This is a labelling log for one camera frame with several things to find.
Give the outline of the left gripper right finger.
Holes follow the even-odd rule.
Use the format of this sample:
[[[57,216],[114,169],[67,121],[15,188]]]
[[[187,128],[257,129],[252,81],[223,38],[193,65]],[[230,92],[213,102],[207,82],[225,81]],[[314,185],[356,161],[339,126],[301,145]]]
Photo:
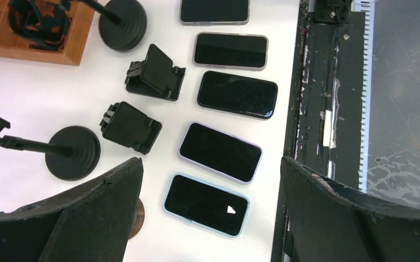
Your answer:
[[[420,261],[420,209],[376,198],[283,157],[290,229],[300,261]]]

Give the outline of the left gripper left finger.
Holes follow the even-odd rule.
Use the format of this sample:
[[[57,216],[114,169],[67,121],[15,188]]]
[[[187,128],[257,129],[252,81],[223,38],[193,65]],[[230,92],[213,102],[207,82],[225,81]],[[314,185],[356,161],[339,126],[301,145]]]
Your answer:
[[[0,212],[0,261],[122,261],[143,173],[133,157],[60,194]]]

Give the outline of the wooden base phone stand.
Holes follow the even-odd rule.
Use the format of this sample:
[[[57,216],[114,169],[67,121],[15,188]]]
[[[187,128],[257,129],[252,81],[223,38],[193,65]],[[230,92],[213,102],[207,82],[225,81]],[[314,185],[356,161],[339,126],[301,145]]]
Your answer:
[[[132,239],[133,237],[135,237],[135,235],[138,234],[138,232],[140,232],[140,230],[143,227],[144,220],[145,220],[144,205],[143,205],[143,202],[140,199],[138,199],[136,210],[135,210],[135,217],[133,219],[132,227],[128,236],[129,239]]]

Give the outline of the black round stand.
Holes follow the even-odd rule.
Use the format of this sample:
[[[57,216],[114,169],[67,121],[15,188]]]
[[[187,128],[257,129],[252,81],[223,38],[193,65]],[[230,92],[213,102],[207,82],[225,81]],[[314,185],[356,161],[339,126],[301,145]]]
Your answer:
[[[10,127],[10,122],[0,117],[0,132]],[[45,154],[48,170],[65,181],[77,181],[89,175],[96,168],[101,153],[98,137],[83,126],[65,127],[48,143],[5,135],[0,137],[0,147]]]
[[[82,1],[100,14],[98,28],[105,45],[118,52],[128,52],[143,39],[147,17],[138,1],[110,0],[106,5],[97,1]]]

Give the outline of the black small phone stand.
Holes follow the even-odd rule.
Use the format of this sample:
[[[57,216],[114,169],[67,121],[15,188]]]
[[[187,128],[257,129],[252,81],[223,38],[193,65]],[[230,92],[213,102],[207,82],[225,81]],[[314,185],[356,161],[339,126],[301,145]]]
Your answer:
[[[162,129],[162,123],[127,102],[110,105],[99,125],[103,138],[143,155],[151,151]]]

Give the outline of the light blue case phone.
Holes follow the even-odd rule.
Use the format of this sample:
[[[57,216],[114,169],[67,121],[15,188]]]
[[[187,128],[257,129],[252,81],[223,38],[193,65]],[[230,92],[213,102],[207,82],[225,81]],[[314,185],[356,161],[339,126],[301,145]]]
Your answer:
[[[175,217],[235,238],[245,225],[250,201],[238,192],[177,173],[170,180],[163,208]]]

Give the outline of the lavender case phone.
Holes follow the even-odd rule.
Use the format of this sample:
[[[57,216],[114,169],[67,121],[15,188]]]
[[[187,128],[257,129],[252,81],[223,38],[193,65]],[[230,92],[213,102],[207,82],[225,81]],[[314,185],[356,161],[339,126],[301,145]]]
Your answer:
[[[199,122],[192,122],[178,149],[180,157],[240,183],[251,183],[260,164],[260,146]]]

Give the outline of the black phone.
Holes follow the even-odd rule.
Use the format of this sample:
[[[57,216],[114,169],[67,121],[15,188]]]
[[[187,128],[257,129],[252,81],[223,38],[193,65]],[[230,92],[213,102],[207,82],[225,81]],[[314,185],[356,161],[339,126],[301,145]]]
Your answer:
[[[271,81],[207,71],[197,102],[204,108],[267,120],[274,114],[277,94],[278,86]]]

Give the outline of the black wedge phone stand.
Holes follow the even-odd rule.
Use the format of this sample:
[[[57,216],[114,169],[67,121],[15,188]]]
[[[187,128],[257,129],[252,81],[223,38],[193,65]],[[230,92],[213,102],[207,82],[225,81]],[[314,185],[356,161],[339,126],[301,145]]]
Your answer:
[[[150,44],[143,61],[131,62],[125,85],[129,93],[178,100],[186,69],[173,65],[173,61],[155,44]]]

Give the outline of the grey case phone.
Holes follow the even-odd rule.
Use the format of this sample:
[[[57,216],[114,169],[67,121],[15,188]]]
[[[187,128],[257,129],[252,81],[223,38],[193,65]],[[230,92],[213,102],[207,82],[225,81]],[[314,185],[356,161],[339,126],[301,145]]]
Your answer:
[[[267,65],[269,41],[264,35],[200,32],[193,62],[202,67],[261,71]]]

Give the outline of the pink case phone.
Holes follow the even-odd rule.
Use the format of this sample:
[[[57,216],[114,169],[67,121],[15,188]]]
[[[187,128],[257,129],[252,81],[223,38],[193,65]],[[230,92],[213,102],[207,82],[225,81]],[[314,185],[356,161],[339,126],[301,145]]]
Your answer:
[[[184,25],[244,25],[250,18],[249,0],[182,0]]]

